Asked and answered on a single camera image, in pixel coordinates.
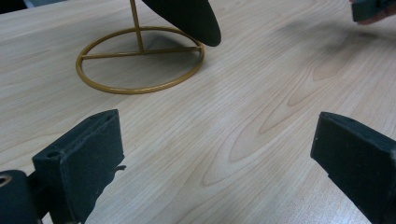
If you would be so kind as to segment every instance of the circular wire base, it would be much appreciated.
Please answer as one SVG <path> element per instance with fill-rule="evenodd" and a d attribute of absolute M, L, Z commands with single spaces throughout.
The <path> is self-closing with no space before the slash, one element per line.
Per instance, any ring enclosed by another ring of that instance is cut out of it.
<path fill-rule="evenodd" d="M 116 94 L 143 94 L 143 93 L 149 93 L 149 92 L 154 92 L 154 91 L 161 91 L 173 86 L 176 86 L 177 84 L 185 81 L 189 77 L 192 77 L 202 66 L 204 57 L 205 57 L 205 49 L 204 45 L 189 35 L 184 34 L 178 29 L 171 28 L 171 27 L 159 27 L 159 26 L 142 26 L 139 27 L 140 31 L 165 31 L 165 32 L 171 32 L 179 35 L 184 35 L 188 39 L 190 39 L 196 47 L 186 47 L 186 48 L 180 48 L 180 49 L 154 49 L 154 50 L 139 50 L 135 52 L 121 52 L 121 53 L 99 53 L 99 54 L 88 54 L 91 49 L 96 47 L 97 45 L 103 43 L 104 41 L 118 36 L 118 35 L 124 35 L 132 32 L 136 32 L 135 28 L 129 28 L 121 31 L 117 31 L 113 34 L 110 35 L 105 35 L 95 41 L 93 41 L 90 45 L 85 47 L 82 52 L 78 55 L 77 60 L 76 60 L 76 69 L 78 72 L 79 77 L 90 87 L 95 88 L 99 91 L 105 91 L 105 92 L 110 92 L 110 93 L 116 93 Z M 186 74 L 182 75 L 181 77 L 178 77 L 176 79 L 173 79 L 169 82 L 165 82 L 163 84 L 155 85 L 155 86 L 150 86 L 150 87 L 144 87 L 144 88 L 135 88 L 135 89 L 127 89 L 127 88 L 118 88 L 118 87 L 110 87 L 106 85 L 102 85 L 100 83 L 97 83 L 95 81 L 90 80 L 87 76 L 85 76 L 84 71 L 82 70 L 82 61 L 84 60 L 90 60 L 90 59 L 102 59 L 102 58 L 114 58 L 114 57 L 127 57 L 127 56 L 139 56 L 139 55 L 148 55 L 148 54 L 159 54 L 159 53 L 172 53 L 172 52 L 187 52 L 187 51 L 199 51 L 200 52 L 200 59 L 198 64 L 196 64 L 189 72 Z"/>

